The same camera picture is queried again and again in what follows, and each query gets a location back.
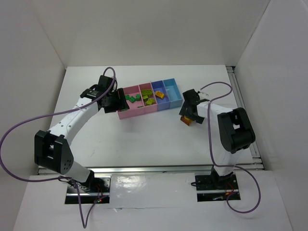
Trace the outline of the dark green lego stack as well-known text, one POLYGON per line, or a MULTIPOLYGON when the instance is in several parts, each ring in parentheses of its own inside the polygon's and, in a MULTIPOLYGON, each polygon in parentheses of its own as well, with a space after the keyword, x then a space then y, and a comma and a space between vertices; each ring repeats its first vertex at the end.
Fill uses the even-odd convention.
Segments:
POLYGON ((141 101, 141 95, 140 95, 140 94, 136 94, 135 96, 130 95, 130 96, 128 97, 128 100, 129 100, 131 103, 135 103, 135 102, 141 101))

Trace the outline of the large lime lego brick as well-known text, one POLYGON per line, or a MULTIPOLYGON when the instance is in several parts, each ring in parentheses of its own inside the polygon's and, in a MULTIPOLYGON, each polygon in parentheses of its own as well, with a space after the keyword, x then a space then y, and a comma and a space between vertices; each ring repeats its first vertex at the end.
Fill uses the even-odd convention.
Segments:
POLYGON ((145 89, 145 90, 141 90, 141 95, 142 96, 152 96, 153 92, 151 89, 145 89))

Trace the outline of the lime sloped lego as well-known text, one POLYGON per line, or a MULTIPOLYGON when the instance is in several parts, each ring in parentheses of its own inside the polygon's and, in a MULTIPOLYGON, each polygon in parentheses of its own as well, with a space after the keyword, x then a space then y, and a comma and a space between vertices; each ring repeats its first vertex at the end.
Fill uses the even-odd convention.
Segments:
POLYGON ((154 98, 148 98, 147 100, 145 100, 145 106, 150 106, 154 104, 155 104, 154 98))

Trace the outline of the yellow lego brick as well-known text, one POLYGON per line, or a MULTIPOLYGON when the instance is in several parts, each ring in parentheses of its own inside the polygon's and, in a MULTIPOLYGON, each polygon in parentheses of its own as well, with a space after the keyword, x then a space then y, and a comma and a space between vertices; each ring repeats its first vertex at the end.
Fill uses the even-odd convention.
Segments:
POLYGON ((163 100, 165 98, 165 94, 160 92, 160 91, 156 91, 155 92, 155 96, 161 100, 163 100))

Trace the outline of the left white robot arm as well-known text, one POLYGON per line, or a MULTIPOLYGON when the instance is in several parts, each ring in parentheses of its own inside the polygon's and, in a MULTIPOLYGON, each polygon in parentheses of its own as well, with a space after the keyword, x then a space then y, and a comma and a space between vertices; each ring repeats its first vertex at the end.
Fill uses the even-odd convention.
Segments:
POLYGON ((113 113, 128 109, 124 90, 113 77, 101 75, 98 84, 84 90, 72 112, 48 131, 34 137, 34 161, 37 165, 71 178, 85 192, 104 190, 105 182, 74 160, 70 145, 81 128, 101 109, 113 113))

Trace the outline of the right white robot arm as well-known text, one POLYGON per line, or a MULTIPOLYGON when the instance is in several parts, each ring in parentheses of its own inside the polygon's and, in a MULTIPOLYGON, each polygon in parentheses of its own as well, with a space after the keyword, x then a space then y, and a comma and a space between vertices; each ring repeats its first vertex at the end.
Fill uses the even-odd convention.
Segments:
POLYGON ((256 140, 255 133, 242 107, 232 109, 201 99, 194 89, 183 93, 184 103, 179 115, 181 121, 213 123, 210 131, 217 131, 219 138, 212 139, 216 148, 212 149, 215 164, 208 176, 199 176, 192 183, 198 190, 222 190, 232 184, 233 172, 239 157, 256 140))

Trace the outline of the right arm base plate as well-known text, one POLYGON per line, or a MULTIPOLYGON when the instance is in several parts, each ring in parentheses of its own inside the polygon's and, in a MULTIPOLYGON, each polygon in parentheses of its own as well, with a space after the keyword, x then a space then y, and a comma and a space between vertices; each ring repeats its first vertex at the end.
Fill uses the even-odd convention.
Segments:
POLYGON ((214 182, 209 175, 196 175, 191 186, 196 189, 197 202, 226 201, 228 196, 230 201, 241 199, 235 174, 221 182, 214 182))

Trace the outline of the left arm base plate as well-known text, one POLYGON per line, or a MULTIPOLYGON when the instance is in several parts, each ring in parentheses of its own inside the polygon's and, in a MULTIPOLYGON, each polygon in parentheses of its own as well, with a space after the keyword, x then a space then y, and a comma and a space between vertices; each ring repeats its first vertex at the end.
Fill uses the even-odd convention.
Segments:
POLYGON ((64 202, 66 205, 78 204, 78 191, 81 204, 93 204, 95 201, 98 201, 97 204, 108 204, 110 202, 110 177, 100 178, 98 183, 95 183, 91 189, 86 188, 79 182, 77 182, 77 189, 76 185, 71 180, 65 179, 62 176, 58 177, 58 180, 67 183, 64 202))

